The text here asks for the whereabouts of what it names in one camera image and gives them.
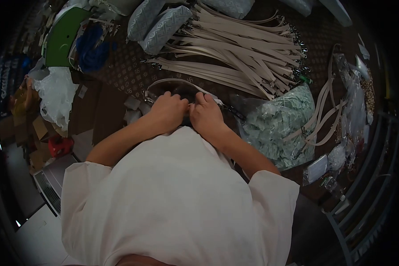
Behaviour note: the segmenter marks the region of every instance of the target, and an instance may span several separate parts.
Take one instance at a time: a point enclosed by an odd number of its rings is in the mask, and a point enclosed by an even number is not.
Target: small plastic packet
[[[346,196],[344,195],[344,189],[333,176],[325,177],[321,183],[321,186],[324,186],[334,198],[339,199],[340,201],[344,201],[346,199]]]
[[[151,110],[151,107],[145,102],[141,102],[139,105],[139,110],[142,112],[142,115],[148,114]]]
[[[128,109],[136,110],[139,108],[140,101],[133,96],[129,96],[127,100],[125,100],[124,105]]]
[[[328,154],[328,169],[337,171],[343,167],[344,162],[346,162],[346,148],[345,145],[339,144]]]
[[[328,171],[328,155],[324,154],[303,171],[303,185],[310,185]]]
[[[140,110],[127,110],[125,111],[123,120],[127,122],[127,125],[130,125],[131,123],[136,122],[141,116],[142,114]]]

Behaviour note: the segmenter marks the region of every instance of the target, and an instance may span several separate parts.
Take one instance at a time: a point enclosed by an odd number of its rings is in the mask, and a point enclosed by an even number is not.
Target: blue fabric
[[[83,72],[97,71],[103,67],[109,56],[109,42],[102,42],[93,49],[97,40],[102,35],[102,28],[96,25],[85,31],[77,39],[76,48],[79,54],[78,65]],[[112,50],[117,50],[117,43],[112,43]]]

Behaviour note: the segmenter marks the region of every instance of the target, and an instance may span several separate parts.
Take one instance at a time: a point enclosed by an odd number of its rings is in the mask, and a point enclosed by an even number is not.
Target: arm
[[[225,125],[220,108],[210,95],[199,92],[196,99],[189,109],[191,123],[206,141],[237,162],[249,178],[260,170],[281,175],[269,159]]]
[[[170,92],[161,95],[151,111],[138,121],[108,136],[97,144],[86,161],[105,166],[115,165],[134,145],[176,129],[188,107],[187,99]]]
[[[33,80],[31,78],[28,78],[28,80],[27,80],[27,98],[25,99],[25,102],[24,102],[25,110],[30,109],[31,103],[33,100],[32,83],[33,83]]]

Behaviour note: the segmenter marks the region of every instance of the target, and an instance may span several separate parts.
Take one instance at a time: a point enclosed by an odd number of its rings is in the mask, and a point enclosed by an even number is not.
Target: box
[[[114,86],[103,84],[96,108],[93,128],[93,145],[98,144],[107,136],[122,129],[126,107],[124,105],[127,94]]]
[[[93,129],[101,90],[101,82],[95,80],[80,81],[69,115],[68,136],[78,135]]]
[[[15,135],[13,116],[8,116],[0,120],[0,140],[4,141]]]
[[[49,144],[41,142],[37,134],[33,134],[34,144],[37,148],[36,151],[30,153],[30,173],[35,173],[41,170],[44,164],[52,157],[49,151]]]
[[[41,115],[33,121],[34,131],[36,132],[37,138],[41,142],[48,142],[48,139],[57,134],[53,125],[44,120]]]

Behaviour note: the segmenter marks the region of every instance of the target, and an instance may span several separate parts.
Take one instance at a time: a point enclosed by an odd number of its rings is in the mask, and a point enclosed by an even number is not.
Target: red stool
[[[52,157],[59,158],[71,152],[74,145],[72,138],[55,135],[49,139],[49,150]]]

